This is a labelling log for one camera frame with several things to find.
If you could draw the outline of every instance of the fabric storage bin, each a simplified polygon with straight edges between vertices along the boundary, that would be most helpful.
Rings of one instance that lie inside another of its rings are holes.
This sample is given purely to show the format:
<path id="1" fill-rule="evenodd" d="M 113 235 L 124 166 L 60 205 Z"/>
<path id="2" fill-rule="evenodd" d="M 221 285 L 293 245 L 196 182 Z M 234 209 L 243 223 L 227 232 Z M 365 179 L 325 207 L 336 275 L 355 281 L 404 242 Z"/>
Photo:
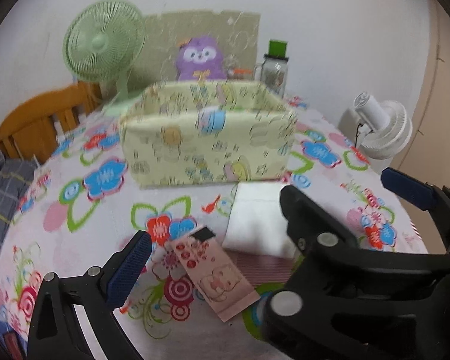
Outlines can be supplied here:
<path id="1" fill-rule="evenodd" d="M 120 120 L 141 187 L 279 178 L 296 113 L 258 81 L 180 81 L 148 87 Z"/>

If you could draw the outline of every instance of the white wall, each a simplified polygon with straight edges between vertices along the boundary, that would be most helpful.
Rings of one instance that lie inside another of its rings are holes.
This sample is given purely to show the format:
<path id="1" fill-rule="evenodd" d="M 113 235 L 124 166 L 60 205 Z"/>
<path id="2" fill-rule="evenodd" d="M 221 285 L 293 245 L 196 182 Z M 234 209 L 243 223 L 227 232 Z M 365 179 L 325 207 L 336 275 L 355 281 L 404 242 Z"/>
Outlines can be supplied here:
<path id="1" fill-rule="evenodd" d="M 0 26 L 0 120 L 39 92 L 68 85 L 63 35 L 96 0 L 20 0 Z M 268 40 L 288 40 L 288 90 L 335 125 L 364 89 L 413 112 L 428 55 L 427 0 L 131 0 L 144 14 L 182 9 L 262 14 Z"/>

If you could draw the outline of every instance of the purple plush toy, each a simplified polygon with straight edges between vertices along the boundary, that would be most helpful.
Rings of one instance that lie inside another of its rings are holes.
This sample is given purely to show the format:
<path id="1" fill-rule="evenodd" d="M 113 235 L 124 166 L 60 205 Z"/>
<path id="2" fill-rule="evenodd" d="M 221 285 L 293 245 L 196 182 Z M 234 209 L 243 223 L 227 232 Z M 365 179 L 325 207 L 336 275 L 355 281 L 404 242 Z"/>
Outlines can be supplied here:
<path id="1" fill-rule="evenodd" d="M 210 36 L 192 38 L 180 48 L 176 58 L 178 81 L 224 80 L 227 75 L 222 63 L 224 57 L 217 47 L 217 41 Z"/>

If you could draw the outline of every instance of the fan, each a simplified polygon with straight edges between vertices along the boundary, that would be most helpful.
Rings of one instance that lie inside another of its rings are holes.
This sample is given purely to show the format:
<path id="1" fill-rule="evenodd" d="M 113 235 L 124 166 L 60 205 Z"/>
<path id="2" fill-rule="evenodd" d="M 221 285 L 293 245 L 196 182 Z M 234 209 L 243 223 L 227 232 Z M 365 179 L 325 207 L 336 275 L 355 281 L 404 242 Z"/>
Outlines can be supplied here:
<path id="1" fill-rule="evenodd" d="M 143 17 L 126 0 L 103 0 L 86 7 L 72 22 L 63 40 L 68 69 L 82 81 L 116 80 L 116 96 L 107 115 L 120 115 L 136 98 L 129 96 L 129 70 L 145 40 Z"/>
<path id="2" fill-rule="evenodd" d="M 412 136 L 412 121 L 401 103 L 379 103 L 363 92 L 355 98 L 353 106 L 364 123 L 358 129 L 357 147 L 367 157 L 384 160 L 404 149 Z"/>

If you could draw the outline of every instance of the fan stand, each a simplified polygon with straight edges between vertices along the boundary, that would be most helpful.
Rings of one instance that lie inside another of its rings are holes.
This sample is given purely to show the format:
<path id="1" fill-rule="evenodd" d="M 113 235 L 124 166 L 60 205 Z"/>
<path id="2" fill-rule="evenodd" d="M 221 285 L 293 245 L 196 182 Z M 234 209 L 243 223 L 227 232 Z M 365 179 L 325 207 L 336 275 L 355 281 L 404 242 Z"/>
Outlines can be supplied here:
<path id="1" fill-rule="evenodd" d="M 129 71 L 120 73 L 118 76 L 116 80 L 116 96 L 103 106 L 106 116 L 121 116 L 125 114 L 135 102 L 142 98 L 143 91 L 139 91 L 138 93 L 128 93 L 127 84 L 129 76 Z"/>

